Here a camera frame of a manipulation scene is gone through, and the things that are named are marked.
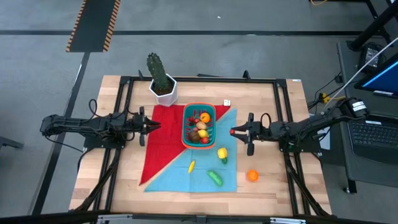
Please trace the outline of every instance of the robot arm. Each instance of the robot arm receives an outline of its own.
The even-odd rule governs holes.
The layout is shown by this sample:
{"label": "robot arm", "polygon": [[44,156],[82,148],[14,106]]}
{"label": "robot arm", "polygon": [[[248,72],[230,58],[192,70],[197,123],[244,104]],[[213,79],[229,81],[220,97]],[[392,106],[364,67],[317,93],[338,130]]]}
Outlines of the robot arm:
{"label": "robot arm", "polygon": [[126,113],[113,113],[93,119],[65,118],[50,115],[43,119],[40,132],[44,136],[61,133],[79,133],[89,138],[101,138],[104,141],[115,141],[125,138],[127,133],[141,133],[140,144],[144,145],[143,135],[160,128],[160,123],[151,121],[144,115],[144,107],[139,113],[133,113],[131,119],[126,120]]}
{"label": "robot arm", "polygon": [[[254,121],[254,115],[249,113],[246,124],[231,128],[230,135],[242,140],[248,145],[248,156],[254,154],[253,140],[284,141],[291,146],[297,146],[306,138],[317,139],[322,135],[314,134],[317,131],[333,124],[354,119],[364,119],[368,115],[362,101],[356,98],[340,100],[332,108],[299,122],[286,123],[276,121],[265,128],[261,121]],[[246,134],[237,134],[235,131],[245,131]]]}

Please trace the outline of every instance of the yellow black striped tape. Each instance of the yellow black striped tape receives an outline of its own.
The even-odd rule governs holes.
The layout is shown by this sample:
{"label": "yellow black striped tape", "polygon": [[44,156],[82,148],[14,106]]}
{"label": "yellow black striped tape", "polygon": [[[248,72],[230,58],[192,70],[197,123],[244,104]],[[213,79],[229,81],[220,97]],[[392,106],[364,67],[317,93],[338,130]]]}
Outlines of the yellow black striped tape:
{"label": "yellow black striped tape", "polygon": [[83,13],[83,9],[84,9],[85,6],[86,6],[86,1],[87,1],[87,0],[83,0],[83,3],[81,4],[79,14],[78,14],[78,16],[77,16],[75,25],[73,26],[72,33],[70,34],[70,37],[69,37],[69,41],[68,41],[68,45],[67,45],[67,52],[70,52],[70,44],[72,43],[73,36],[75,35],[76,28],[77,28],[77,26],[78,26],[78,24],[79,24],[81,14]]}
{"label": "yellow black striped tape", "polygon": [[115,0],[114,5],[113,5],[111,19],[109,21],[108,30],[106,31],[105,43],[104,43],[103,50],[102,50],[103,52],[107,52],[109,50],[109,46],[111,45],[113,29],[114,29],[114,25],[116,23],[116,18],[118,16],[119,7],[120,7],[120,0]]}

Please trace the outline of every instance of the teal basket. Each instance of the teal basket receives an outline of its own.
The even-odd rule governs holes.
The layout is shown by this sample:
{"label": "teal basket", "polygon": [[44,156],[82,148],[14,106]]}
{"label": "teal basket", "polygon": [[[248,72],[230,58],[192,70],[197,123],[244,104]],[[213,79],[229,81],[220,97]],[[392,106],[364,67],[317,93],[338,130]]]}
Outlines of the teal basket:
{"label": "teal basket", "polygon": [[[195,125],[191,125],[189,117],[199,117],[202,113],[210,115],[210,121],[206,123],[207,133],[209,134],[209,143],[194,143],[189,139],[189,133]],[[216,141],[216,108],[209,103],[189,103],[184,107],[182,122],[182,144],[189,149],[210,149],[215,145]]]}

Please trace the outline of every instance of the toy cucumber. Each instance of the toy cucumber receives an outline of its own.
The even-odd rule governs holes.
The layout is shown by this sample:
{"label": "toy cucumber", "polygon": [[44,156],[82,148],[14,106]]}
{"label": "toy cucumber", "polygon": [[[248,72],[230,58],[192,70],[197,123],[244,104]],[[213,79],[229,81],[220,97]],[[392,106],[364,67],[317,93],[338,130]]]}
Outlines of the toy cucumber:
{"label": "toy cucumber", "polygon": [[214,181],[214,183],[216,183],[217,186],[223,186],[223,179],[215,171],[208,170],[207,175],[209,175],[209,177]]}

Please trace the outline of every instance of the orange ball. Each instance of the orange ball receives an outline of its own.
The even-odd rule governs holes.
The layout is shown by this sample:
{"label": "orange ball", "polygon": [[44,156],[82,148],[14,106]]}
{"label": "orange ball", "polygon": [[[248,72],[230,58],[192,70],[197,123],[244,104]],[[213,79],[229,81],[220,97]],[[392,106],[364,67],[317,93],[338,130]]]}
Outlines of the orange ball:
{"label": "orange ball", "polygon": [[200,115],[200,120],[204,123],[207,123],[210,121],[210,115],[208,113],[202,113]]}
{"label": "orange ball", "polygon": [[248,179],[251,182],[255,182],[255,181],[259,180],[259,173],[256,170],[249,170]]}

